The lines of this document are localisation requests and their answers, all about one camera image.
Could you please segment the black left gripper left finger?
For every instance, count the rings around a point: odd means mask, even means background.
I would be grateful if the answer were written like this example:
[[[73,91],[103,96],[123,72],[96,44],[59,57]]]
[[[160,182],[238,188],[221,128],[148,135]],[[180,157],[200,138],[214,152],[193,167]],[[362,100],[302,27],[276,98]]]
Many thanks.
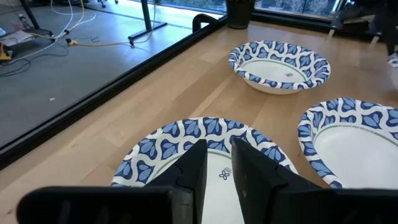
[[[197,141],[143,187],[51,186],[17,205],[18,224],[200,224],[208,150]]]

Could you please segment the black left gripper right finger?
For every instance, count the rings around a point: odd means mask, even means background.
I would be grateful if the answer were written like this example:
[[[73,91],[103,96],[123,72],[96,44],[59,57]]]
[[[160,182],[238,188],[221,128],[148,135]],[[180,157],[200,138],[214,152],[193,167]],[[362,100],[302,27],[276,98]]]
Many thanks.
[[[398,190],[323,189],[238,138],[231,155],[245,224],[398,224]]]

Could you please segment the blue white patterned paper bowl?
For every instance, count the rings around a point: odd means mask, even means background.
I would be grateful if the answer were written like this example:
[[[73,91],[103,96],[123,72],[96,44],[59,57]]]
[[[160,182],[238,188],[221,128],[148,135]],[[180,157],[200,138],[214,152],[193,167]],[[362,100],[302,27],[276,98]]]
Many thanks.
[[[301,45],[276,40],[239,45],[229,53],[228,64],[247,84],[274,95],[315,88],[331,75],[324,56]]]
[[[207,141],[208,170],[202,224],[244,224],[231,166],[231,144],[242,139],[296,172],[286,153],[260,131],[232,119],[200,117],[165,125],[124,157],[111,185],[142,187],[163,173],[199,139]]]
[[[353,98],[317,103],[298,141],[312,169],[336,189],[398,189],[398,108]]]

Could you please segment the small potted green plant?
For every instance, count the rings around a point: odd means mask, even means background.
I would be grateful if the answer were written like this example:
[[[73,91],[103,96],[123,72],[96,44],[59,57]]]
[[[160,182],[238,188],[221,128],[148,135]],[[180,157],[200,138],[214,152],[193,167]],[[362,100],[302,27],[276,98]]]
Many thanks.
[[[226,0],[227,25],[231,29],[246,29],[257,0]]]

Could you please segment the black T-shaped desk leg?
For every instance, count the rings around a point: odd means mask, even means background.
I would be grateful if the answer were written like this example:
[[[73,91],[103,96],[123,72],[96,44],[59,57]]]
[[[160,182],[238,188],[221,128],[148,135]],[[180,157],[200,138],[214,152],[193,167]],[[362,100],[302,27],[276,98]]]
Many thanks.
[[[151,37],[153,31],[160,29],[162,27],[165,27],[168,23],[167,22],[161,22],[160,24],[155,24],[156,23],[156,5],[155,1],[153,2],[153,19],[150,19],[150,13],[149,13],[149,7],[148,7],[148,2],[147,0],[141,0],[141,6],[142,6],[142,13],[144,16],[144,23],[145,23],[145,30],[142,30],[140,32],[137,32],[133,35],[130,35],[128,37],[129,43],[131,46],[134,46],[135,44],[143,44],[147,42]],[[148,34],[145,40],[138,40],[138,38],[143,37],[144,35]]]

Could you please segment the yellow hand tool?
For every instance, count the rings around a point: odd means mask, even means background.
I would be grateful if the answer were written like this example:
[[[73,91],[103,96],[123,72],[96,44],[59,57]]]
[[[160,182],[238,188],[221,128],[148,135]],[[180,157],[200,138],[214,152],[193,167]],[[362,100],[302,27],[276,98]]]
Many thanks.
[[[6,44],[0,42],[0,62],[9,62],[12,60],[12,50]]]

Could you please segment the white paper sheets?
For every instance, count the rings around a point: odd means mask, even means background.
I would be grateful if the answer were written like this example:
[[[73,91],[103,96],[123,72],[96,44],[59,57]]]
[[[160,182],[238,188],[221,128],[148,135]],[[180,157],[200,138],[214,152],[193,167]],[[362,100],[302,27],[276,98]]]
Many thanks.
[[[6,46],[13,46],[32,39],[34,39],[33,35],[28,34],[22,30],[19,30],[5,37],[0,37],[0,43]]]

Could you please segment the black slanted floor stand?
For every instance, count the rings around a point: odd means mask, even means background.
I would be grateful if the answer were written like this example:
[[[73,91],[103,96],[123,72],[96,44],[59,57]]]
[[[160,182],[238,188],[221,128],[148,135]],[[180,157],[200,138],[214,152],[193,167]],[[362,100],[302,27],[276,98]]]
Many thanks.
[[[44,36],[48,38],[53,37],[53,33],[50,30],[41,29],[38,22],[36,21],[30,7],[27,4],[27,0],[19,0],[22,8],[25,11],[25,15],[19,15],[19,20],[22,23],[24,32],[30,32],[32,34],[38,34],[38,36]]]

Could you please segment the black aluminium table frame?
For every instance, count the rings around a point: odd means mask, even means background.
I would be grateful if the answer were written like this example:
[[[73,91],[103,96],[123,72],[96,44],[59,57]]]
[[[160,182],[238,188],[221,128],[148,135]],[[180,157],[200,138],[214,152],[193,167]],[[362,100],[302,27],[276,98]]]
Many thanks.
[[[178,52],[145,64],[57,118],[16,157],[0,161],[0,178],[41,172],[104,168],[114,171],[140,139],[186,118],[212,116],[250,125],[274,140],[300,170],[296,125],[311,105],[351,97],[398,106],[398,68],[381,44],[309,30],[252,22],[245,30],[203,30]],[[248,85],[227,63],[231,49],[251,40],[281,39],[324,55],[331,77],[321,86],[289,95],[263,93]]]

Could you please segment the black curved frame bracket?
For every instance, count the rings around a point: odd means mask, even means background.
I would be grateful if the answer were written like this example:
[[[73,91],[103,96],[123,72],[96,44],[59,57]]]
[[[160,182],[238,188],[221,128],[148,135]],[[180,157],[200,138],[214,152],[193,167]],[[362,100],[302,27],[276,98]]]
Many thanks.
[[[197,14],[192,20],[192,32],[195,33],[199,31],[202,23],[215,25],[218,23],[218,20],[206,14]]]

